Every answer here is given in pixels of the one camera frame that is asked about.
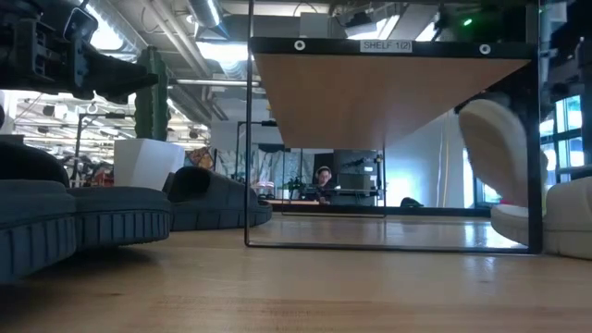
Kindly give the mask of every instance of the label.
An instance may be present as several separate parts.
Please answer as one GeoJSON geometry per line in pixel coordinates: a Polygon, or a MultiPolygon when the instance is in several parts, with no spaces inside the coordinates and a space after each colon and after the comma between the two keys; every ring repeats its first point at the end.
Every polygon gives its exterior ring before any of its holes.
{"type": "Polygon", "coordinates": [[[360,41],[363,53],[412,53],[412,41],[360,41]]]}

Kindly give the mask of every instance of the shelf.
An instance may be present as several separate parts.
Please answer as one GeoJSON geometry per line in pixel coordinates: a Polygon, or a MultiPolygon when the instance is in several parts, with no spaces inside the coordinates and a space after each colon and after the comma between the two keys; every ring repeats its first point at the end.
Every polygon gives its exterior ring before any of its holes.
{"type": "Polygon", "coordinates": [[[382,149],[537,56],[523,43],[255,37],[251,46],[290,148],[382,149]]]}

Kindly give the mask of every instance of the person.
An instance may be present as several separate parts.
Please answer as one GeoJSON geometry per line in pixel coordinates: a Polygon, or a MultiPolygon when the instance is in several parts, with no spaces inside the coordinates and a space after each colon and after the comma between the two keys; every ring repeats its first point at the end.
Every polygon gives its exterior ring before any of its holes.
{"type": "Polygon", "coordinates": [[[333,190],[333,186],[329,181],[331,180],[331,169],[328,166],[321,166],[316,170],[316,189],[317,199],[321,204],[331,204],[329,201],[328,190],[333,190]]]}

